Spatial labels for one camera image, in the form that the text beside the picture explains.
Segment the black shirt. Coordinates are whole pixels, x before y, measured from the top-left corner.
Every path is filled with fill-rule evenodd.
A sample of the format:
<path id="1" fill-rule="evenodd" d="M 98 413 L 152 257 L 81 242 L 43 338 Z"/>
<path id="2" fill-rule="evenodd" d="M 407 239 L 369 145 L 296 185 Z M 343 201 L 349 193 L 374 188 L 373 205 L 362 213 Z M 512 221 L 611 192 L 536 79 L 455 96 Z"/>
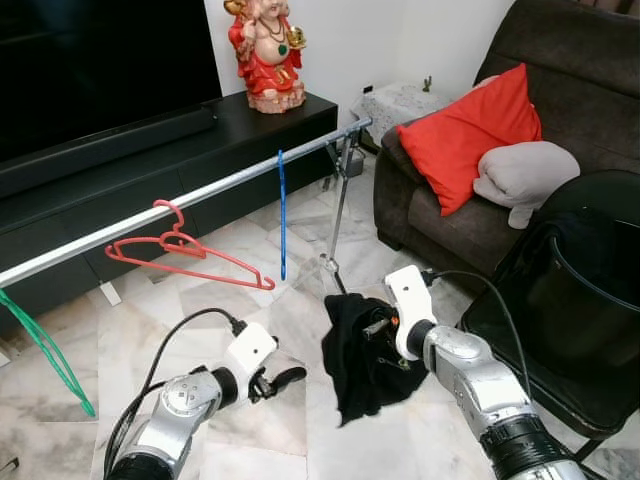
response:
<path id="1" fill-rule="evenodd" d="M 321 340 L 325 371 L 340 412 L 340 428 L 406 401 L 428 376 L 421 362 L 404 360 L 390 330 L 367 335 L 367 326 L 397 316 L 389 303 L 361 294 L 329 294 L 324 306 L 332 328 Z"/>

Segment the red plastic hanger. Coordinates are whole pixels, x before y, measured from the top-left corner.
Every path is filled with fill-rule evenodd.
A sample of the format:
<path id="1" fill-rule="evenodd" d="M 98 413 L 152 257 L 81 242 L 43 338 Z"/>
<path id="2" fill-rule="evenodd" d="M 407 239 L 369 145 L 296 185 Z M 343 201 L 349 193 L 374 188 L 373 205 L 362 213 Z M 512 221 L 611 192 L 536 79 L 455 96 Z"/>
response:
<path id="1" fill-rule="evenodd" d="M 172 229 L 166 230 L 166 232 L 160 234 L 160 237 L 131 237 L 118 239 L 118 241 L 106 244 L 104 252 L 109 259 L 129 262 L 129 264 L 142 266 L 142 268 L 152 268 L 168 271 L 168 273 L 195 276 L 195 278 L 212 280 L 212 282 L 242 285 L 242 287 L 260 289 L 260 291 L 274 291 L 276 283 L 270 278 L 270 276 L 261 274 L 260 270 L 252 268 L 252 266 L 248 265 L 247 262 L 234 259 L 234 257 L 229 255 L 229 253 L 212 250 L 212 248 L 206 247 L 205 244 L 198 242 L 195 237 L 188 236 L 188 234 L 182 232 L 180 229 L 182 229 L 183 225 L 186 224 L 186 216 L 184 216 L 182 210 L 178 209 L 178 207 L 173 205 L 172 202 L 164 200 L 164 198 L 157 198 L 157 200 L 154 201 L 154 206 L 168 207 L 168 209 L 173 212 L 177 221 L 173 224 Z M 166 253 L 178 253 L 178 255 L 192 257 L 192 259 L 206 259 L 209 255 L 216 256 L 219 257 L 219 259 L 232 262 L 232 264 L 239 266 L 239 268 L 243 268 L 248 271 L 248 273 L 252 273 L 253 280 L 252 282 L 247 282 L 247 280 L 237 280 L 229 278 L 229 276 L 215 276 L 206 273 L 198 273 L 198 271 L 173 268 L 173 266 L 161 265 L 159 262 L 143 261 L 124 255 L 122 247 L 125 246 L 125 244 L 138 243 L 157 244 L 157 246 L 163 248 Z"/>

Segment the green plastic hanger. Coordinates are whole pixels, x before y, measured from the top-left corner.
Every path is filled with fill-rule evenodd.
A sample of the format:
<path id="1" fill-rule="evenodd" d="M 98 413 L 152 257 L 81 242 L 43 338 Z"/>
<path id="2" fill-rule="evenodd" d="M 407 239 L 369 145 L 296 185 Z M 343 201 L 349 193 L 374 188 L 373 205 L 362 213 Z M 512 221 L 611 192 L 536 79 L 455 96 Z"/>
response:
<path id="1" fill-rule="evenodd" d="M 90 416 L 91 419 L 96 419 L 97 412 L 95 407 L 92 406 L 90 398 L 88 398 L 87 394 L 84 393 L 84 389 L 81 383 L 79 383 L 77 375 L 74 374 L 74 370 L 70 367 L 69 362 L 67 361 L 67 358 L 65 358 L 63 351 L 61 351 L 58 346 L 58 343 L 56 343 L 55 340 L 50 337 L 49 333 L 47 333 L 42 326 L 38 325 L 36 320 L 32 319 L 32 317 L 29 316 L 17 302 L 12 300 L 3 288 L 0 288 L 0 305 L 4 305 L 6 310 L 8 310 L 10 314 L 19 321 L 20 325 L 26 329 L 26 332 L 29 337 L 32 338 L 33 343 L 35 343 L 36 346 L 40 348 L 40 351 L 44 353 L 44 356 L 46 360 L 49 361 L 52 370 L 54 370 L 55 374 L 59 376 L 61 381 L 63 381 L 69 392 L 72 393 L 73 396 L 77 397 L 79 406 L 81 406 L 84 413 Z"/>

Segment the blue plastic hanger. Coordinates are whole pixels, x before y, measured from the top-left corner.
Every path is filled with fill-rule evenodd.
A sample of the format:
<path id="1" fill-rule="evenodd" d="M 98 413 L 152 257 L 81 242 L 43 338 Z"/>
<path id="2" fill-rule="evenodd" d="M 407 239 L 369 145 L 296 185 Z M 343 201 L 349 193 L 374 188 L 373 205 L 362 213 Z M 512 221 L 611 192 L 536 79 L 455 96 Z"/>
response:
<path id="1" fill-rule="evenodd" d="M 282 148 L 276 151 L 276 174 L 278 174 L 279 189 L 279 266 L 280 280 L 284 282 L 288 273 L 288 253 L 287 253 L 287 179 L 285 179 L 285 160 Z"/>

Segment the black metal chair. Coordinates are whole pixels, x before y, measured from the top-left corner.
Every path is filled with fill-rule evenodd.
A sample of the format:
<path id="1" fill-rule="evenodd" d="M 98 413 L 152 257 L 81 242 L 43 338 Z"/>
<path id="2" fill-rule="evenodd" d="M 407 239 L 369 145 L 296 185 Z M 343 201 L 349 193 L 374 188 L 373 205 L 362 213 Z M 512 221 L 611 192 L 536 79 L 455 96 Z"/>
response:
<path id="1" fill-rule="evenodd" d="M 540 215 L 595 209 L 613 218 L 639 219 L 639 175 L 623 170 L 590 172 L 559 187 L 535 212 L 492 276 L 493 287 L 476 298 L 462 326 L 484 338 L 495 356 L 520 376 L 527 393 L 567 428 L 595 448 L 620 431 L 640 404 L 640 356 L 635 374 L 620 372 L 566 376 L 539 364 L 527 333 L 531 308 L 527 293 L 532 276 L 532 224 Z"/>

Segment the metal clothes rack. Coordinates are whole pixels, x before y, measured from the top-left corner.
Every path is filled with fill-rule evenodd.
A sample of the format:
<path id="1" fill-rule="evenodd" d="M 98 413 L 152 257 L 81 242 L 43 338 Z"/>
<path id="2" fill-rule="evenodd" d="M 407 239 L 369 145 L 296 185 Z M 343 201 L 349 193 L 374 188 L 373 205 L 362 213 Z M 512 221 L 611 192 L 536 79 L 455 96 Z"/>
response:
<path id="1" fill-rule="evenodd" d="M 269 159 L 262 160 L 260 163 L 247 166 L 246 169 L 239 170 L 239 172 L 227 175 L 227 177 L 215 180 L 215 182 L 206 184 L 206 186 L 195 189 L 195 191 L 186 193 L 186 195 L 173 198 L 173 200 L 169 200 L 169 204 L 177 207 L 177 209 L 187 209 L 189 206 L 200 204 L 200 202 L 207 200 L 207 198 L 220 195 L 220 193 L 237 187 L 239 184 L 246 183 L 248 180 L 273 172 L 273 170 L 278 169 L 279 166 L 291 163 L 291 161 L 298 159 L 298 157 L 310 155 L 311 152 L 320 150 L 320 148 L 328 145 L 333 145 L 333 143 L 342 140 L 342 138 L 353 137 L 355 134 L 365 131 L 371 124 L 371 119 L 358 119 L 356 122 L 343 125 L 343 127 L 337 129 L 337 131 L 323 134 L 323 136 L 317 137 L 315 140 L 310 140 L 302 143 L 301 146 L 284 151 L 283 154 L 269 157 Z M 22 280 L 29 278 L 29 276 L 41 273 L 41 271 L 49 269 L 51 266 L 68 260 L 69 257 L 91 250 L 92 247 L 114 241 L 114 239 L 124 236 L 125 233 L 129 233 L 131 230 L 145 227 L 145 225 L 150 224 L 151 221 L 163 219 L 169 212 L 168 207 L 150 207 L 150 209 L 136 212 L 136 214 L 129 216 L 129 218 L 115 221 L 114 224 L 108 225 L 108 227 L 88 233 L 87 236 L 82 236 L 81 238 L 74 239 L 72 242 L 61 244 L 61 246 L 55 248 L 55 250 L 41 253 L 40 256 L 20 262 L 20 264 L 15 265 L 14 268 L 0 271 L 0 288 L 22 282 Z"/>

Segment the grey pillow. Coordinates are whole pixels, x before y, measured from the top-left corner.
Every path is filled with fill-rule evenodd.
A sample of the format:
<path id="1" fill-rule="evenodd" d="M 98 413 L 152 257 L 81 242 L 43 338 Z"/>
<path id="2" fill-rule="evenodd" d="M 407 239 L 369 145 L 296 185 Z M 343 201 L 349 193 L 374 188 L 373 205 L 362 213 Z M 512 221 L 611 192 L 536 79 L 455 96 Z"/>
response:
<path id="1" fill-rule="evenodd" d="M 476 195 L 507 207 L 509 227 L 520 230 L 556 189 L 581 173 L 570 151 L 547 141 L 493 148 L 481 156 L 477 170 Z"/>

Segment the red cushion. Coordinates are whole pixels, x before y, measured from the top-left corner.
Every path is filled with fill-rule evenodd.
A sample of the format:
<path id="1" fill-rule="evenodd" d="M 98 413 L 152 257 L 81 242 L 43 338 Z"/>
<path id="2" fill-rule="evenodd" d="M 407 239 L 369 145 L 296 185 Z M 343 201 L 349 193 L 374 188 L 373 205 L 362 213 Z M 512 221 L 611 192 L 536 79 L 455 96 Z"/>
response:
<path id="1" fill-rule="evenodd" d="M 396 133 L 413 168 L 428 180 L 444 218 L 474 196 L 477 165 L 486 152 L 543 140 L 522 63 L 485 79 L 447 108 L 398 125 Z"/>

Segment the black plastic bucket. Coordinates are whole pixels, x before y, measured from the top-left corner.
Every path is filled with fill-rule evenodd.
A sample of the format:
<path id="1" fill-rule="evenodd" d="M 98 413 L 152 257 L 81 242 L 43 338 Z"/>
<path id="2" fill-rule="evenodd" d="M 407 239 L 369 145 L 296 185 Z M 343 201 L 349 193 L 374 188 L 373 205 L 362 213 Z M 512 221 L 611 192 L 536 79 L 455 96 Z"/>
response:
<path id="1" fill-rule="evenodd" d="M 639 225 L 581 207 L 540 215 L 530 232 L 527 333 L 535 360 L 566 376 L 635 374 Z"/>

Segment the black TV cabinet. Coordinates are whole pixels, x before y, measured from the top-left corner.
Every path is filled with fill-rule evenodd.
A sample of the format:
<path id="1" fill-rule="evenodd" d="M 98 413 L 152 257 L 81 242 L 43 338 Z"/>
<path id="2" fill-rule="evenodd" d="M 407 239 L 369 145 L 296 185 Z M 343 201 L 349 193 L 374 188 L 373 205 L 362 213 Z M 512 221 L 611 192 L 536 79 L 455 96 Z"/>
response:
<path id="1" fill-rule="evenodd" d="M 301 108 L 273 115 L 252 110 L 243 93 L 234 93 L 207 102 L 218 116 L 210 131 L 0 198 L 0 273 L 150 209 L 156 198 L 184 195 L 261 163 L 276 151 L 335 131 L 338 105 L 314 93 L 307 96 Z M 298 157 L 285 165 L 288 192 L 332 173 L 332 157 L 323 150 Z M 278 200 L 278 174 L 257 175 L 193 207 L 182 207 L 182 230 L 206 236 Z M 3 289 L 35 317 L 134 269 L 136 265 L 108 259 L 99 246 Z"/>

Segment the lace covered side table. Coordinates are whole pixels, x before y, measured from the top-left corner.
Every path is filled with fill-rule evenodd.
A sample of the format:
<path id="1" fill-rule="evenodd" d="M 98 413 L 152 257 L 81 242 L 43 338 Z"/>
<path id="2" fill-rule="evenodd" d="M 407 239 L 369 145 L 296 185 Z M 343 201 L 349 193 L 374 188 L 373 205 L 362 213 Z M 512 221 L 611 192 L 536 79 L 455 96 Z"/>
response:
<path id="1" fill-rule="evenodd" d="M 422 90 L 421 84 L 401 82 L 370 90 L 360 97 L 352 108 L 358 119 L 369 119 L 371 125 L 362 134 L 361 146 L 378 152 L 381 138 L 397 125 L 415 122 L 434 111 L 447 108 L 453 99 L 439 93 Z"/>

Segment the black soundbar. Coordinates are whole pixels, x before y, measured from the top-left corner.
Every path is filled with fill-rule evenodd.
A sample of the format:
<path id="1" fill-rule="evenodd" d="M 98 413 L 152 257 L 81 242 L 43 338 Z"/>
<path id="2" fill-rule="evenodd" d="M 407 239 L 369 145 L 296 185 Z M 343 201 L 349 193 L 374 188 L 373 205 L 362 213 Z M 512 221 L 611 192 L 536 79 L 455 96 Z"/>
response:
<path id="1" fill-rule="evenodd" d="M 210 106 L 193 105 L 0 161 L 0 198 L 209 131 L 216 123 Z"/>

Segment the red laughing Buddha statue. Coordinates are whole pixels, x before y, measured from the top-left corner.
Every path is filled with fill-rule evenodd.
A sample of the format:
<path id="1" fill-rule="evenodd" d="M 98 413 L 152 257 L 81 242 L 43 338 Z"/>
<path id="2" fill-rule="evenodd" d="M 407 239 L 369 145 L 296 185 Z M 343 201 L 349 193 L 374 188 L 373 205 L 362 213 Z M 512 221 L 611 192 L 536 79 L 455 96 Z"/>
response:
<path id="1" fill-rule="evenodd" d="M 289 22 L 288 0 L 223 0 L 223 6 L 234 17 L 228 37 L 250 108 L 283 114 L 301 106 L 306 92 L 298 69 L 306 38 Z"/>

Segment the dark sofa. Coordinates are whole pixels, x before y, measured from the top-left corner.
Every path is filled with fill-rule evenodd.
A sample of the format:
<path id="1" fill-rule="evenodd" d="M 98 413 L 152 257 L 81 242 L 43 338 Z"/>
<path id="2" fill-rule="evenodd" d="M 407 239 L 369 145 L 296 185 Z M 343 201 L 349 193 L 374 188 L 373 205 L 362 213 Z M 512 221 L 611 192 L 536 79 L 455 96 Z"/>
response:
<path id="1" fill-rule="evenodd" d="M 575 0 L 515 0 L 495 32 L 475 86 L 527 67 L 543 140 L 566 148 L 582 173 L 639 173 L 639 19 Z M 520 237 L 507 207 L 476 195 L 444 218 L 396 128 L 381 138 L 372 187 L 380 242 L 434 268 L 490 274 Z"/>

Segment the black television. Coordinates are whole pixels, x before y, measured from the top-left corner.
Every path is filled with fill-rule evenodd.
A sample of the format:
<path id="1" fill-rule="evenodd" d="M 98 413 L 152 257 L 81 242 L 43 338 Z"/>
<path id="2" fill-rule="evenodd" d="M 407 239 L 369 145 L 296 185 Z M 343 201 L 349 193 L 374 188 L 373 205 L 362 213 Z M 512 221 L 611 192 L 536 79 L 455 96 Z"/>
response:
<path id="1" fill-rule="evenodd" d="M 0 0 L 0 163 L 219 97 L 202 0 Z"/>

